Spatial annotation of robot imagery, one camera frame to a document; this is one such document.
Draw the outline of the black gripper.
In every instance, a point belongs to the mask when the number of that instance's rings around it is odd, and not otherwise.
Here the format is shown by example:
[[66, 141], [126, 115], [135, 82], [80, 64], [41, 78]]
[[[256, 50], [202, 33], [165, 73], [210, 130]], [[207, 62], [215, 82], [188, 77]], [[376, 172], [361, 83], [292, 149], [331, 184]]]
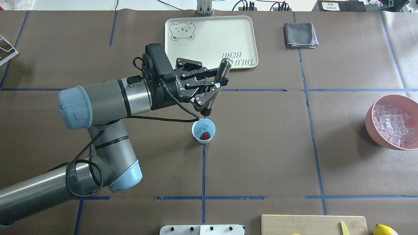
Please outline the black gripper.
[[143, 79], [145, 80], [151, 94], [151, 110], [162, 109], [175, 105], [176, 102], [166, 92], [168, 91], [180, 103], [192, 102], [196, 110], [202, 110], [202, 97], [206, 95], [213, 81], [187, 82], [185, 84], [185, 98], [180, 97], [176, 75], [180, 79], [197, 78], [204, 79], [217, 74], [218, 68], [207, 69], [200, 61], [186, 58], [176, 59], [176, 73], [170, 61], [159, 43], [145, 46], [143, 54]]

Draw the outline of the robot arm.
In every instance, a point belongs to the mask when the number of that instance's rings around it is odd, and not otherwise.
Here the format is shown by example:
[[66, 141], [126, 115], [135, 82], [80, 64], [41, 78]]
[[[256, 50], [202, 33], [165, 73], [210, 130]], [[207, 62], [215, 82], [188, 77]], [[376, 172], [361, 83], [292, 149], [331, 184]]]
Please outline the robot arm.
[[149, 44], [140, 57], [141, 75], [58, 93], [66, 126], [87, 129], [91, 142], [70, 162], [1, 190], [1, 228], [67, 202], [98, 194], [105, 186], [114, 193], [142, 179], [139, 161], [124, 127], [126, 118], [173, 105], [200, 118], [182, 103], [209, 116], [221, 87], [227, 85], [232, 60], [208, 70], [199, 61], [178, 58], [174, 69], [161, 44]]

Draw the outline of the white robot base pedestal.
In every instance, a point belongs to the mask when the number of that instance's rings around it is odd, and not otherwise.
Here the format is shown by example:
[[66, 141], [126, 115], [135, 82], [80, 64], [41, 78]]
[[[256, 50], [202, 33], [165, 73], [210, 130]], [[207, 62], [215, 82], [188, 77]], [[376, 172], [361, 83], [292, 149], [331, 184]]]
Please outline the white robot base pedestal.
[[245, 226], [238, 224], [226, 225], [165, 225], [160, 235], [245, 235]]

